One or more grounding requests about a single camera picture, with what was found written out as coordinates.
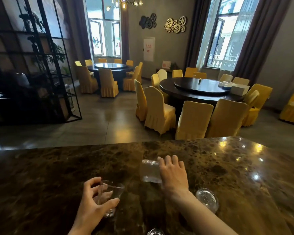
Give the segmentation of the person's left hand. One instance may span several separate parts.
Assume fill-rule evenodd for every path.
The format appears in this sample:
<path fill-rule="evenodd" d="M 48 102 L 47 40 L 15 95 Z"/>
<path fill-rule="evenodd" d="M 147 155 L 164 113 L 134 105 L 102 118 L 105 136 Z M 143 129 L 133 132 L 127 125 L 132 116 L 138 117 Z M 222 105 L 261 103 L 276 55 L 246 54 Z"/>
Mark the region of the person's left hand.
<path fill-rule="evenodd" d="M 82 198 L 79 204 L 79 208 L 74 220 L 76 225 L 92 226 L 96 227 L 102 218 L 96 216 L 98 211 L 98 205 L 95 204 L 92 197 L 91 187 L 101 181 L 101 177 L 93 177 L 84 182 Z"/>

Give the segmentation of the person's right hand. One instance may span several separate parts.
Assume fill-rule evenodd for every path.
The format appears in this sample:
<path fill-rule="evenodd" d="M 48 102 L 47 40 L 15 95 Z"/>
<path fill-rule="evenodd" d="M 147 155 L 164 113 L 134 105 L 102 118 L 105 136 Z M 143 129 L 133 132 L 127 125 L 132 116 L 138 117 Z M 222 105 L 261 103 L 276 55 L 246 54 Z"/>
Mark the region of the person's right hand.
<path fill-rule="evenodd" d="M 187 172 L 186 174 L 179 173 L 179 158 L 177 155 L 171 156 L 172 169 L 166 170 L 165 158 L 158 157 L 160 174 L 162 179 L 162 189 L 164 193 L 171 197 L 173 195 L 183 195 L 189 190 Z"/>

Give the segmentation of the clear stemless drinking glass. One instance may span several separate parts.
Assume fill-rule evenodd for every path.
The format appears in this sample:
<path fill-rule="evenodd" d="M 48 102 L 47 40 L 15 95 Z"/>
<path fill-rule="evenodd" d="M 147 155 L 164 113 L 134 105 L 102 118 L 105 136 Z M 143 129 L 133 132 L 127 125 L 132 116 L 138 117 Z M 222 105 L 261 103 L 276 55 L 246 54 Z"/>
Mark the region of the clear stemless drinking glass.
<path fill-rule="evenodd" d="M 91 187 L 93 201 L 99 206 L 99 208 L 110 200 L 114 200 L 116 198 L 120 200 L 124 190 L 125 186 L 123 184 L 103 179 L 94 187 Z M 113 217 L 116 209 L 117 205 L 109 210 L 106 210 L 105 212 L 99 209 L 99 211 L 96 212 L 96 216 L 99 218 Z"/>

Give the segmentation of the clear tumbler glass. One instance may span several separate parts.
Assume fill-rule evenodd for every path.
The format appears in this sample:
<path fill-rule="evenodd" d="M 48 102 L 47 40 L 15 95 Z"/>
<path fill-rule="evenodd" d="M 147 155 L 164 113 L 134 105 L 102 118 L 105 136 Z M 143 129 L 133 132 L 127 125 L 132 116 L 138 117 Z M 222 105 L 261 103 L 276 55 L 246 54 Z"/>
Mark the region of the clear tumbler glass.
<path fill-rule="evenodd" d="M 142 182 L 162 183 L 158 161 L 143 159 L 139 173 Z"/>

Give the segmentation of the person's left forearm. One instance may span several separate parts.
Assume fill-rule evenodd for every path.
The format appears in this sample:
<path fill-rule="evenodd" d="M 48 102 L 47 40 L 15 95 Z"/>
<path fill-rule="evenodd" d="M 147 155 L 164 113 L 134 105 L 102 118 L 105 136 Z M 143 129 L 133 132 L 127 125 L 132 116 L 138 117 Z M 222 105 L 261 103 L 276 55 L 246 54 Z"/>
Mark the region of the person's left forearm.
<path fill-rule="evenodd" d="M 92 235 L 96 227 L 74 224 L 67 235 Z"/>

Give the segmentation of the person's right forearm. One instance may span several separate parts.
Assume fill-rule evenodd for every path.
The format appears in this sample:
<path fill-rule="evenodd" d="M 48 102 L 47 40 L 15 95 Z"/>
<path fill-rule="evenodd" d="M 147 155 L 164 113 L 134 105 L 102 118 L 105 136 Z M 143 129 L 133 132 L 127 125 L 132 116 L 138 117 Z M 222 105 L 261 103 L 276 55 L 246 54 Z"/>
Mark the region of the person's right forearm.
<path fill-rule="evenodd" d="M 163 189 L 163 192 L 197 235 L 238 235 L 189 190 Z"/>

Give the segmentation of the group of yellow covered chairs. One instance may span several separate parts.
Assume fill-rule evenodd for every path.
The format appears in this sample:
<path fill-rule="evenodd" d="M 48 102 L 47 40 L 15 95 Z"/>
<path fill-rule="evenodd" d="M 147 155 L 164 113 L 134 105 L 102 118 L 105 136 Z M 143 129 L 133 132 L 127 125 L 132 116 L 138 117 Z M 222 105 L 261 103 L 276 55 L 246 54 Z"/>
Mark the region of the group of yellow covered chairs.
<path fill-rule="evenodd" d="M 133 71 L 127 72 L 123 79 L 123 91 L 135 92 L 135 81 L 141 83 L 143 63 L 140 62 Z M 98 82 L 94 78 L 94 73 L 90 72 L 87 66 L 81 65 L 79 61 L 75 62 L 75 73 L 79 80 L 79 91 L 84 94 L 93 94 L 100 90 L 102 97 L 115 98 L 119 94 L 118 83 L 114 80 L 112 70 L 99 69 L 99 78 L 101 88 L 98 87 Z"/>
<path fill-rule="evenodd" d="M 183 76 L 182 70 L 173 70 L 172 78 L 207 79 L 206 73 L 188 72 Z M 178 124 L 175 139 L 196 139 L 204 137 L 236 136 L 241 127 L 252 126 L 259 112 L 269 99 L 272 87 L 254 84 L 249 88 L 243 102 L 226 99 L 218 100 L 215 108 L 211 104 L 185 101 L 180 117 L 176 108 L 168 105 L 168 95 L 160 90 L 160 82 L 167 79 L 166 72 L 158 71 L 151 76 L 152 87 L 146 90 L 145 96 L 137 96 L 141 105 L 142 119 L 145 126 L 160 134 Z M 219 81 L 231 82 L 232 76 L 224 74 Z"/>

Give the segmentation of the dark round dining table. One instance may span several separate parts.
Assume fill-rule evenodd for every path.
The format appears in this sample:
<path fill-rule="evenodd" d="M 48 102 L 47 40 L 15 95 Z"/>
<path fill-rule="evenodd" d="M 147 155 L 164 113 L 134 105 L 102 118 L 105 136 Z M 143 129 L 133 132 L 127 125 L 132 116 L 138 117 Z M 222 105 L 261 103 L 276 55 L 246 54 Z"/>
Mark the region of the dark round dining table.
<path fill-rule="evenodd" d="M 94 68 L 93 65 L 87 66 L 87 68 L 90 72 L 94 73 L 94 78 L 98 82 L 98 87 L 101 88 L 101 82 L 99 78 L 99 69 Z M 126 69 L 123 69 L 123 70 L 112 70 L 114 80 L 117 81 L 119 90 L 123 91 L 123 79 L 126 77 L 126 73 L 131 71 L 133 71 L 133 67 L 131 66 L 128 66 Z"/>
<path fill-rule="evenodd" d="M 182 112 L 183 104 L 185 101 L 192 101 L 197 103 L 211 104 L 214 108 L 220 99 L 231 100 L 235 102 L 243 102 L 244 96 L 234 95 L 229 93 L 224 96 L 208 96 L 188 93 L 177 89 L 174 86 L 174 78 L 167 78 L 160 82 L 160 90 L 166 93 L 168 97 L 168 105 L 176 108 L 176 116 L 180 117 Z"/>

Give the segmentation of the dark turntable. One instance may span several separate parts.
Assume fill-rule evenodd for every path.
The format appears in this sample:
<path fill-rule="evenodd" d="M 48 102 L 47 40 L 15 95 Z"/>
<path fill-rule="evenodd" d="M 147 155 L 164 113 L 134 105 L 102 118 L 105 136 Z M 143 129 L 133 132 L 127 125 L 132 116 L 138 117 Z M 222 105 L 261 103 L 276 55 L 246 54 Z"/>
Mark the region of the dark turntable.
<path fill-rule="evenodd" d="M 174 78 L 173 82 L 177 89 L 198 95 L 224 96 L 231 90 L 219 87 L 219 81 L 210 79 Z"/>

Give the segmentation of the white tissue box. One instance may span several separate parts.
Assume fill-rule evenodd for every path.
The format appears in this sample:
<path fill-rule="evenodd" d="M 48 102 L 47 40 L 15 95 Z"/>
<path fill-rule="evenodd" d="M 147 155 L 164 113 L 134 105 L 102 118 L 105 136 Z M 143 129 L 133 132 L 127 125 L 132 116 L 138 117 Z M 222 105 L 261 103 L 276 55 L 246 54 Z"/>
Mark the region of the white tissue box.
<path fill-rule="evenodd" d="M 244 96 L 249 91 L 250 86 L 242 84 L 233 84 L 230 90 L 231 94 Z"/>
<path fill-rule="evenodd" d="M 231 89 L 233 86 L 235 86 L 236 84 L 233 82 L 226 82 L 226 81 L 219 81 L 218 86 L 223 88 L 223 89 Z"/>

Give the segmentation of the glass turntable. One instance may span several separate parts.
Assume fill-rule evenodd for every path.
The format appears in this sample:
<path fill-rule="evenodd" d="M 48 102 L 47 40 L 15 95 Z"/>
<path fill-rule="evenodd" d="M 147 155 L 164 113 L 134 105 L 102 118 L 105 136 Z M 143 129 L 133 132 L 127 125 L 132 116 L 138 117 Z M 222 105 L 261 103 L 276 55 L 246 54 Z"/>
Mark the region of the glass turntable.
<path fill-rule="evenodd" d="M 111 69 L 111 70 L 123 70 L 128 66 L 121 63 L 94 63 L 94 68 L 97 69 Z"/>

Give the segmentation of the dark brown curtain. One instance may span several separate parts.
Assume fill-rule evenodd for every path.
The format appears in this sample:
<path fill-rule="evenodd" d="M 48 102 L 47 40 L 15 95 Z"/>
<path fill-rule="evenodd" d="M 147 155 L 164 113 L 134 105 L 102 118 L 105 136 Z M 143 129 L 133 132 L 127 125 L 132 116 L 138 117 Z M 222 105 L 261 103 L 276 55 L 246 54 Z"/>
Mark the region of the dark brown curtain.
<path fill-rule="evenodd" d="M 234 77 L 256 83 L 292 0 L 259 0 L 234 69 Z"/>
<path fill-rule="evenodd" d="M 130 60 L 129 51 L 129 12 L 128 6 L 120 9 L 120 24 L 121 24 L 121 59 L 122 63 L 126 64 Z"/>
<path fill-rule="evenodd" d="M 65 0 L 71 36 L 79 61 L 92 60 L 85 0 Z"/>
<path fill-rule="evenodd" d="M 184 70 L 186 70 L 187 67 L 194 68 L 197 65 L 211 1 L 212 0 L 195 0 Z"/>

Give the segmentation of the tall window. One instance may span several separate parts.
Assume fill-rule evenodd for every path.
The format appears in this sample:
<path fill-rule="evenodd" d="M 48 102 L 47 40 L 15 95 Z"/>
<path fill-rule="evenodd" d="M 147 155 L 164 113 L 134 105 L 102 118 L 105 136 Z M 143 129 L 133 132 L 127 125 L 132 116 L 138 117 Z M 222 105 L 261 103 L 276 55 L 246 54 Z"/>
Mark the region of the tall window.
<path fill-rule="evenodd" d="M 204 67 L 234 71 L 259 0 L 212 0 L 203 43 Z"/>
<path fill-rule="evenodd" d="M 121 57 L 119 0 L 85 0 L 94 57 Z"/>

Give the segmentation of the chandelier with bulbs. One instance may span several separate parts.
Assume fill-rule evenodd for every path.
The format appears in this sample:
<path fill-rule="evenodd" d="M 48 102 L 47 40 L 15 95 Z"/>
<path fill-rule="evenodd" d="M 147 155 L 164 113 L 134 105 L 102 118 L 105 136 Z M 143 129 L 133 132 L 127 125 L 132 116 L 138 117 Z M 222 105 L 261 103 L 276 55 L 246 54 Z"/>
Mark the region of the chandelier with bulbs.
<path fill-rule="evenodd" d="M 106 6 L 106 11 L 110 11 L 113 7 L 126 9 L 128 5 L 135 7 L 142 6 L 142 0 L 111 0 L 111 3 Z"/>

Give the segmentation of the white wall cabinet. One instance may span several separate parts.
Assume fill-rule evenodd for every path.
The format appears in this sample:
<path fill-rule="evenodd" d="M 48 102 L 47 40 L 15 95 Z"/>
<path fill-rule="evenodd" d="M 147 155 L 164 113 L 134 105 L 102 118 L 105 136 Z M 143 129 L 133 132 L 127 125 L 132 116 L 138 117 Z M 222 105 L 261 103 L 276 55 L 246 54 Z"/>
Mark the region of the white wall cabinet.
<path fill-rule="evenodd" d="M 143 39 L 143 59 L 144 61 L 154 62 L 155 37 Z"/>

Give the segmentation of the black metal frame shelf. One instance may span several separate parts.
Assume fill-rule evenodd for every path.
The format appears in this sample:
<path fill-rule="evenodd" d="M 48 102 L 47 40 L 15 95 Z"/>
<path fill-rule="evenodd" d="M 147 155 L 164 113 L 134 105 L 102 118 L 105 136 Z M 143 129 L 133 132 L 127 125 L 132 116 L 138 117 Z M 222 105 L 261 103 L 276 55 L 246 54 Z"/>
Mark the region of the black metal frame shelf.
<path fill-rule="evenodd" d="M 24 6 L 34 32 L 23 31 Z M 65 0 L 0 0 L 0 126 L 82 119 L 71 37 Z"/>

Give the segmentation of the gold gear wall decoration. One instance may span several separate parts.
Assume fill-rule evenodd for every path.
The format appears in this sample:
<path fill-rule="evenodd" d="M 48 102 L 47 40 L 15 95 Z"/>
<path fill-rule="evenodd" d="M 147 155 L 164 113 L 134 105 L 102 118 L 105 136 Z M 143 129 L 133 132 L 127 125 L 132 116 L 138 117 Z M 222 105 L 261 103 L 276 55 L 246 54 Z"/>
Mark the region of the gold gear wall decoration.
<path fill-rule="evenodd" d="M 179 19 L 168 18 L 163 26 L 167 33 L 181 33 L 186 31 L 188 19 L 186 16 L 181 16 Z"/>

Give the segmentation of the black gear wall decoration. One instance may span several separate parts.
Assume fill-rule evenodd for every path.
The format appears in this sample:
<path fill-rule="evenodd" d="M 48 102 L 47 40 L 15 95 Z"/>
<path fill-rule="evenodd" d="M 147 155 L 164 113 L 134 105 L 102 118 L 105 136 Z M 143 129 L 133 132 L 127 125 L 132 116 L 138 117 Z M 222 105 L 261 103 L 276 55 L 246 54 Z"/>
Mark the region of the black gear wall decoration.
<path fill-rule="evenodd" d="M 157 27 L 157 15 L 155 13 L 152 13 L 150 16 L 141 16 L 141 19 L 139 21 L 139 26 L 142 29 L 152 29 Z"/>

